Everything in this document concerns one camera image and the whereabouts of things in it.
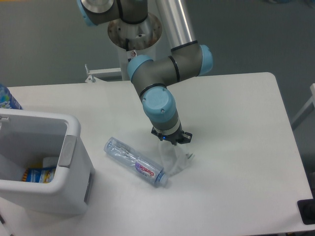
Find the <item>white container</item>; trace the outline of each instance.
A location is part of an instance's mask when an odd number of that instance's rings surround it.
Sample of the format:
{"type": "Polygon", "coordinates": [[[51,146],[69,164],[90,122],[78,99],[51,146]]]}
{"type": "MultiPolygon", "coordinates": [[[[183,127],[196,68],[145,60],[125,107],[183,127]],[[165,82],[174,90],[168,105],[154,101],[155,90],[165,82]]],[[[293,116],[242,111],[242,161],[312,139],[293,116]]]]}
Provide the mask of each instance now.
{"type": "Polygon", "coordinates": [[[85,212],[95,170],[80,132],[73,116],[0,109],[0,197],[42,212],[85,212]],[[59,156],[54,179],[21,182],[47,156],[59,156]]]}

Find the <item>metal bracket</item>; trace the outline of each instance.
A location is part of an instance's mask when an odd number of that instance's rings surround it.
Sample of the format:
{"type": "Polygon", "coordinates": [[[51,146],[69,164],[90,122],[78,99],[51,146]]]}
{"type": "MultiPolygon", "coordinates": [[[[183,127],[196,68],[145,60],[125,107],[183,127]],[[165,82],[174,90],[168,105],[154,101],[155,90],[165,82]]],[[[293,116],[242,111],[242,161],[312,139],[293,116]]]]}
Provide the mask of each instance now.
{"type": "Polygon", "coordinates": [[[10,118],[0,116],[0,123],[2,123],[2,122],[10,122],[10,118]]]}
{"type": "Polygon", "coordinates": [[[106,79],[106,78],[112,78],[122,75],[122,71],[120,68],[111,68],[111,69],[102,69],[102,70],[89,70],[88,65],[85,64],[85,70],[87,73],[87,79],[85,80],[86,83],[95,83],[98,81],[103,81],[99,78],[105,78],[105,81],[112,81],[112,79],[106,79]]]}
{"type": "Polygon", "coordinates": [[[299,110],[299,112],[293,117],[291,122],[292,130],[295,130],[305,119],[306,117],[314,110],[315,108],[315,98],[312,96],[304,104],[304,106],[299,110]]]}

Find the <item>plastic water bottle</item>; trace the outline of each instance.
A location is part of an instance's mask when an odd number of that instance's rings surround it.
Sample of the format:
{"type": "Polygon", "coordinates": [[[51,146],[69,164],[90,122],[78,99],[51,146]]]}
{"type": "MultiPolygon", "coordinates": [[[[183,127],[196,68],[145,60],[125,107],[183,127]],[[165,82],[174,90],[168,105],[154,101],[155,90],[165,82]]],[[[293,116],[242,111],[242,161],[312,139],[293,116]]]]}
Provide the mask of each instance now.
{"type": "Polygon", "coordinates": [[[135,171],[147,182],[155,186],[165,186],[168,175],[163,167],[148,159],[132,147],[111,137],[104,147],[104,151],[127,168],[135,171]]]}
{"type": "Polygon", "coordinates": [[[9,89],[2,84],[0,84],[0,108],[23,109],[17,100],[12,96],[9,89]]]}

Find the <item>white table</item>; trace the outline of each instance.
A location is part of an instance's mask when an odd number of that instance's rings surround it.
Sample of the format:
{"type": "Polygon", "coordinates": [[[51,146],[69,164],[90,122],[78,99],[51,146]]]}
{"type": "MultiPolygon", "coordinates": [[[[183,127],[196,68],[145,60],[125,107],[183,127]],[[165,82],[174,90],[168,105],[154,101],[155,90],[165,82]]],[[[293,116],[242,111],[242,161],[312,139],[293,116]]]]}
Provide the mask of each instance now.
{"type": "Polygon", "coordinates": [[[89,209],[58,216],[0,199],[15,236],[233,236],[313,230],[297,201],[312,198],[275,77],[207,76],[170,86],[193,164],[154,188],[106,156],[111,137],[158,156],[130,82],[11,88],[27,110],[71,114],[96,169],[89,209]]]}

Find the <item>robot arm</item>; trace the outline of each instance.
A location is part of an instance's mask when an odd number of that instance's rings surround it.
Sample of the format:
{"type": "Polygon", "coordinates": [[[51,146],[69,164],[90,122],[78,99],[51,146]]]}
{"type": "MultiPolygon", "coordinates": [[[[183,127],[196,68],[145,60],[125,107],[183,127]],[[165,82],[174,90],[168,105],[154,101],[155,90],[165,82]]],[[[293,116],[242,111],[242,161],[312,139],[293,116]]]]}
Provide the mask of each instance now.
{"type": "MultiPolygon", "coordinates": [[[[148,14],[146,0],[78,1],[81,1],[81,7],[89,13],[87,16],[94,24],[117,17],[132,28],[144,22],[148,14]],[[98,2],[98,6],[103,8],[99,7],[102,10],[98,12],[94,10],[91,17],[89,11],[92,8],[87,10],[86,2],[93,2],[94,6],[98,2]],[[109,2],[111,7],[101,13],[109,2]]],[[[157,0],[157,6],[172,47],[171,56],[157,61],[147,55],[136,56],[129,62],[127,72],[153,125],[151,133],[174,145],[190,143],[192,134],[182,130],[175,99],[167,86],[210,71],[213,66],[212,54],[207,46],[199,45],[196,41],[183,0],[157,0]]]]}

